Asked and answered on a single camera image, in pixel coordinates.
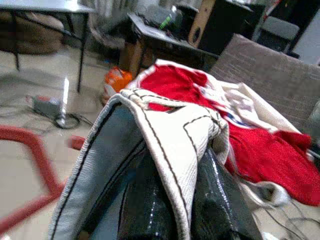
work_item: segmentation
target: tiled floor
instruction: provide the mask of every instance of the tiled floor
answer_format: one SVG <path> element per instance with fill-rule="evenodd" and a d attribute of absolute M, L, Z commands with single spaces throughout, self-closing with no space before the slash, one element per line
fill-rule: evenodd
<path fill-rule="evenodd" d="M 20 72 L 15 70 L 14 57 L 10 53 L 0 51 L 0 105 L 26 104 L 25 95 L 43 95 L 62 97 L 65 77 L 70 81 L 68 112 L 77 112 L 91 121 L 96 119 L 102 106 L 99 95 L 102 91 L 104 74 L 108 66 L 98 62 L 94 57 L 86 55 L 83 68 L 81 94 L 76 92 L 79 51 L 64 48 L 59 53 L 47 56 L 21 55 Z M 0 108 L 0 115 L 13 109 Z M 71 172 L 78 151 L 67 148 L 66 139 L 70 135 L 85 137 L 90 127 L 84 123 L 79 128 L 60 130 L 52 127 L 43 118 L 32 114 L 20 114 L 13 117 L 0 117 L 0 124 L 28 128 L 50 128 L 50 132 L 42 136 L 45 148 L 56 168 L 58 177 L 63 181 Z M 14 208 L 45 192 L 43 184 L 33 170 L 31 157 L 24 146 L 8 142 L 0 142 L 0 217 L 10 213 Z M 31 218 L 25 220 L 7 235 L 12 240 L 45 239 L 55 202 L 43 208 Z M 320 220 L 320 208 L 297 203 L 306 217 Z M 284 208 L 289 217 L 299 217 L 299 212 L 292 205 Z M 286 222 L 281 210 L 271 211 L 282 224 Z M 290 239 L 285 230 L 278 226 L 263 210 L 256 212 L 257 224 L 264 232 L 275 237 Z M 313 223 L 300 224 L 300 229 L 309 240 L 317 240 L 319 227 Z"/>

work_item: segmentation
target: red fabric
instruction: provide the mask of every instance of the red fabric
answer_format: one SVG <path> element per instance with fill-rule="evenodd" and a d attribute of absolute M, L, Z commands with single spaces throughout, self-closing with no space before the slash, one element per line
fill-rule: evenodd
<path fill-rule="evenodd" d="M 161 96 L 196 103 L 215 109 L 215 102 L 206 99 L 194 83 L 205 86 L 207 76 L 172 65 L 155 66 L 155 72 L 146 76 L 141 88 Z M 157 104 L 150 107 L 158 111 L 168 108 Z M 239 173 L 252 182 L 271 181 L 283 186 L 301 203 L 320 204 L 320 174 L 307 159 L 306 150 L 311 139 L 305 134 L 278 131 L 274 134 L 265 129 L 246 129 L 230 124 L 232 145 Z M 233 172 L 229 160 L 226 168 Z"/>

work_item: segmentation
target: speaker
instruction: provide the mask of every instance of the speaker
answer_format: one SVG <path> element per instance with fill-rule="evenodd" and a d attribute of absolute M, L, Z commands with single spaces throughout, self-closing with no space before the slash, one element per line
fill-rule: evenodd
<path fill-rule="evenodd" d="M 204 51 L 220 55 L 234 33 L 246 30 L 245 19 L 253 11 L 231 0 L 203 0 L 191 27 L 188 42 Z"/>

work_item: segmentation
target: table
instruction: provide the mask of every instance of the table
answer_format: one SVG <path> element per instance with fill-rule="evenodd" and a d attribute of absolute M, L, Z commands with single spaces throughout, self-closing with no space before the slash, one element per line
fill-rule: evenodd
<path fill-rule="evenodd" d="M 204 50 L 201 50 L 199 48 L 196 48 L 192 45 L 190 45 L 185 40 L 177 40 L 175 38 L 169 37 L 166 35 L 165 31 L 162 31 L 160 29 L 157 29 L 155 27 L 151 27 L 148 25 L 145 25 L 143 19 L 139 16 L 137 16 L 135 13 L 128 13 L 128 17 L 132 21 L 134 31 L 138 36 L 138 42 L 136 44 L 134 54 L 132 57 L 131 65 L 130 65 L 130 71 L 132 72 L 132 75 L 135 76 L 137 73 L 140 72 L 144 55 L 146 53 L 147 47 L 151 47 L 151 49 L 154 48 L 154 46 L 151 44 L 151 41 L 157 40 L 161 42 L 165 42 L 169 45 L 172 49 L 175 47 L 176 49 L 184 49 L 191 51 L 192 54 L 200 55 L 200 56 L 211 56 L 215 59 L 218 59 L 218 55 L 207 52 Z"/>
<path fill-rule="evenodd" d="M 64 35 L 68 35 L 74 39 L 81 41 L 81 54 L 78 73 L 77 91 L 80 92 L 82 66 L 84 60 L 85 43 L 87 38 L 87 23 L 89 13 L 95 10 L 81 4 L 77 0 L 0 0 L 0 12 L 10 12 L 12 16 L 12 32 L 14 33 L 14 55 L 16 69 L 20 69 L 18 56 L 18 39 L 17 39 L 17 18 L 25 19 L 31 23 L 38 24 L 46 29 L 50 29 Z M 25 12 L 34 12 L 41 14 L 63 13 L 67 16 L 70 31 L 56 29 L 54 27 L 45 25 L 36 20 L 30 19 L 23 15 Z M 78 14 L 83 16 L 82 36 L 77 36 L 74 31 L 71 14 Z"/>

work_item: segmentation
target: orange bag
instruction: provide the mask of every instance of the orange bag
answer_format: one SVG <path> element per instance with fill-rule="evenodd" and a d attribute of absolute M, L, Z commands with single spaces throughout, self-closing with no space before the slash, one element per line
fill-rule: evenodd
<path fill-rule="evenodd" d="M 119 67 L 114 66 L 104 77 L 104 94 L 102 103 L 106 104 L 109 98 L 124 89 L 132 80 L 132 74 L 128 71 L 123 71 Z"/>

